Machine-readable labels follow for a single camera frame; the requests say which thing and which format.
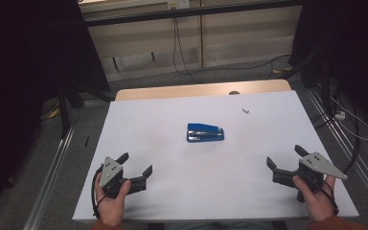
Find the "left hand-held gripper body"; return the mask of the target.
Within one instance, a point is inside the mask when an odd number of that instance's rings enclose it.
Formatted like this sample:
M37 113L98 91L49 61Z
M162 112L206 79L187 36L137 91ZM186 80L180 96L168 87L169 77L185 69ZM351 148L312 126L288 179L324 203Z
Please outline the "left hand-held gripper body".
M116 160L109 156L105 158L100 178L100 187L103 189L105 195L110 198L116 198L127 181L124 178L123 165L118 164Z

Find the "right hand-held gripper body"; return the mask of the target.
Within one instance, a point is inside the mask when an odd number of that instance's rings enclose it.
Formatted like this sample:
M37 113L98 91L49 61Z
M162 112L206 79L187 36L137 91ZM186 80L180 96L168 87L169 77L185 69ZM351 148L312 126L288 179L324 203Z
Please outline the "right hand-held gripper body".
M334 198L322 188L325 183L324 176L331 175L343 180L348 178L344 172L319 152L309 153L302 157L299 160L296 174L305 181L312 192L321 192L331 202L334 202Z

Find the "blue stapler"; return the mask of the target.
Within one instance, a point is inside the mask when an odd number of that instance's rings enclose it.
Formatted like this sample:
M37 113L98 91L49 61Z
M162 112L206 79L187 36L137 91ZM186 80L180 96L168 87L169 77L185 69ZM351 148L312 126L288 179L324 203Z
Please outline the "blue stapler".
M213 142L223 140L224 131L221 127L205 124L187 125L187 141L190 143Z

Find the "person's left hand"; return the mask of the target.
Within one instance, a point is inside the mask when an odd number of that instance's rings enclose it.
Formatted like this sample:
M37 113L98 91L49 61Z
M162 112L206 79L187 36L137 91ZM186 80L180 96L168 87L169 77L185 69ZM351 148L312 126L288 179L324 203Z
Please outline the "person's left hand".
M130 188L130 181L127 180L122 187L122 191L116 198L105 196L103 189L100 187L101 173L97 175L95 181L95 194L99 202L98 210L100 219L103 223L110 225L122 225L125 211L125 198Z

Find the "person's right hand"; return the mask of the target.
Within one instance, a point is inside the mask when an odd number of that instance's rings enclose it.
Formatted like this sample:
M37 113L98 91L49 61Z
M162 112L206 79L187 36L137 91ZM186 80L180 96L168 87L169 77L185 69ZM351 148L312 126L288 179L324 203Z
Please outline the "person's right hand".
M298 175L293 176L292 180L297 189L303 194L311 221L323 221L334 215L334 204L326 195L322 192L313 193Z

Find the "black metal stand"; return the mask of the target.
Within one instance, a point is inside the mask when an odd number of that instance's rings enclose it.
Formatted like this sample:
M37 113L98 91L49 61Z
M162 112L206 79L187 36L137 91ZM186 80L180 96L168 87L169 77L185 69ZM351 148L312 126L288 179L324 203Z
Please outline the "black metal stand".
M89 95L108 103L115 100L115 98L112 97L110 94L94 90L75 80L63 80L59 84L57 91L58 108L62 123L62 139L64 139L66 134L71 130L71 123L68 116L67 105L70 104L73 108L82 108L85 105L80 92L88 93Z
M329 116L333 115L331 106L331 89L330 89L330 75L329 64L324 58L324 55L314 49L309 55L301 62L292 67L288 72L283 74L282 79L288 80L295 74L301 71L309 71L306 78L302 78L303 84L306 87L312 87L315 83L319 84L319 88L322 91L322 104L325 109L325 113Z

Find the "white table cover board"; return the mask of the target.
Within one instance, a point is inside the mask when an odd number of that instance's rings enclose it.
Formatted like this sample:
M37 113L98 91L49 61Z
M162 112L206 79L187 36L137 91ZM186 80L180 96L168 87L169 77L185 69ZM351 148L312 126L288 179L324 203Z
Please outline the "white table cover board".
M224 140L190 143L188 124L221 127ZM152 166L145 191L126 198L127 221L298 219L305 205L266 165L296 170L296 145L326 151L293 91L118 101L89 171L125 152L126 177Z

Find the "black curtain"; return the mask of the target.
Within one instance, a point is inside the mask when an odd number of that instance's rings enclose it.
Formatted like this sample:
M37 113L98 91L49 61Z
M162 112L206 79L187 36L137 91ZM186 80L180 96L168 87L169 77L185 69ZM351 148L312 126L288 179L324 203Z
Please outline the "black curtain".
M29 151L42 105L109 88L79 0L0 0L0 194Z
M289 63L302 68L306 87L327 73L368 116L368 0L307 0Z

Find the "beige wooden cabinet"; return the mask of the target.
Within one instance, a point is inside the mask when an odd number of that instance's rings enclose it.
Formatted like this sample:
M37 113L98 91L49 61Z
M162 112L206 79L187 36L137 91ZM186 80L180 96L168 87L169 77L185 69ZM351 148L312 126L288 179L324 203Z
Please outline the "beige wooden cabinet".
M84 19L168 10L169 0L78 0ZM190 0L212 7L263 0ZM291 52L302 8L237 11L91 27L109 81L265 60Z

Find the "black horizontal bar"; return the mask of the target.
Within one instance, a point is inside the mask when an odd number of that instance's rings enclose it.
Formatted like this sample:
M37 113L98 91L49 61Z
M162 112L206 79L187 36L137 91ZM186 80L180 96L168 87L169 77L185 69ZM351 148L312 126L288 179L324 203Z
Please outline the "black horizontal bar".
M146 13L120 15L120 16L95 17L93 19L86 19L84 24L87 27L97 27L105 25L125 24L133 22L228 13L228 12L268 10L268 9L302 6L305 1L306 0L264 0L253 3L230 4L230 5L200 7L183 10L156 11L156 12L146 12Z

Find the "aluminium floor rail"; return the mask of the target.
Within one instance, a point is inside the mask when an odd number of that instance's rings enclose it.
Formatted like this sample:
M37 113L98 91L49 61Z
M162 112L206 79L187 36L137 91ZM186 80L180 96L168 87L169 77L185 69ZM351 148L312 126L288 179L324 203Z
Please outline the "aluminium floor rail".
M367 116L343 93L330 96L333 115L325 113L321 92L317 88L305 89L310 104L315 108L312 118L317 131L327 131L337 143L330 150L331 157L342 160L341 170L348 175L356 174L368 192L368 119ZM344 111L345 119L337 120L335 112Z
M74 127L70 126L62 133L59 146L57 148L54 160L49 168L49 171L44 179L43 185L34 202L32 210L28 215L23 230L38 230L43 219L46 207L50 200L55 183L58 179L58 174L61 169L64 157L68 151L69 145L73 138Z

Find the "white wall socket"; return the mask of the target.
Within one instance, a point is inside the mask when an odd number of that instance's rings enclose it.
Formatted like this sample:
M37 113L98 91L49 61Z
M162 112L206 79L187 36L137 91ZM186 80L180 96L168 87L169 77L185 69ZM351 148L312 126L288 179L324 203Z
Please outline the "white wall socket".
M169 10L183 10L190 8L190 0L169 0L167 4Z

